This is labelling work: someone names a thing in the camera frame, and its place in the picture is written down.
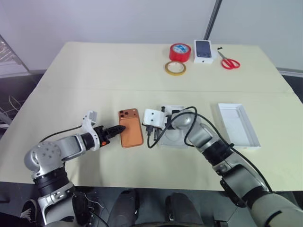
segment red tape roll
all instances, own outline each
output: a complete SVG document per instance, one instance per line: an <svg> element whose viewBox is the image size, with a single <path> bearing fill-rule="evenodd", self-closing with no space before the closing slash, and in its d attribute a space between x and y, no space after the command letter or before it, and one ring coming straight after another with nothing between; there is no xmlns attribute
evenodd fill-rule
<svg viewBox="0 0 303 227"><path fill-rule="evenodd" d="M172 61L186 62L191 53L190 46L186 44L173 44L170 46L169 58Z"/></svg>

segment orange phone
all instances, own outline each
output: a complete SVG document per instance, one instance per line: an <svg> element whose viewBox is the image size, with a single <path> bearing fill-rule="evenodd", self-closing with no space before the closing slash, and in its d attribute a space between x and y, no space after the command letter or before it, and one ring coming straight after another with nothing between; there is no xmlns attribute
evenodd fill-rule
<svg viewBox="0 0 303 227"><path fill-rule="evenodd" d="M126 128L121 133L123 148L135 147L143 144L143 135L138 110L128 109L119 111L119 124Z"/></svg>

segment sneaker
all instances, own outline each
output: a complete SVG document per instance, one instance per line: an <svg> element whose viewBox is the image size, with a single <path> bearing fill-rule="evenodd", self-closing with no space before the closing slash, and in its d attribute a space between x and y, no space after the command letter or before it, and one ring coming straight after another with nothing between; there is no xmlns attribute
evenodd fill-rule
<svg viewBox="0 0 303 227"><path fill-rule="evenodd" d="M20 217L27 219L29 222L36 222L37 204L34 200L28 200L25 202Z"/></svg>

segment scissors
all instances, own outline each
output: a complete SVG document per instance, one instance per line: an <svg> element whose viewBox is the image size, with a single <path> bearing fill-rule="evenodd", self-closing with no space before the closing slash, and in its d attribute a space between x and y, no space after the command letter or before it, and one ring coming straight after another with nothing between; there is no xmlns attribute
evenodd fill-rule
<svg viewBox="0 0 303 227"><path fill-rule="evenodd" d="M234 59L226 58L223 54L220 53L220 51L218 51L218 53L223 58L221 61L221 65L223 68L227 70L232 70L232 69L237 69L241 66L238 61Z"/></svg>

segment open box lid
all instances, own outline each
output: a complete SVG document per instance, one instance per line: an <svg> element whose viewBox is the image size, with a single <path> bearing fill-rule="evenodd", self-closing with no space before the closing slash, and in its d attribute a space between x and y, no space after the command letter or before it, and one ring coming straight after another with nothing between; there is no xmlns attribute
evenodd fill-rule
<svg viewBox="0 0 303 227"><path fill-rule="evenodd" d="M218 107L229 141L235 148L255 150L261 147L242 104L219 103Z"/></svg>

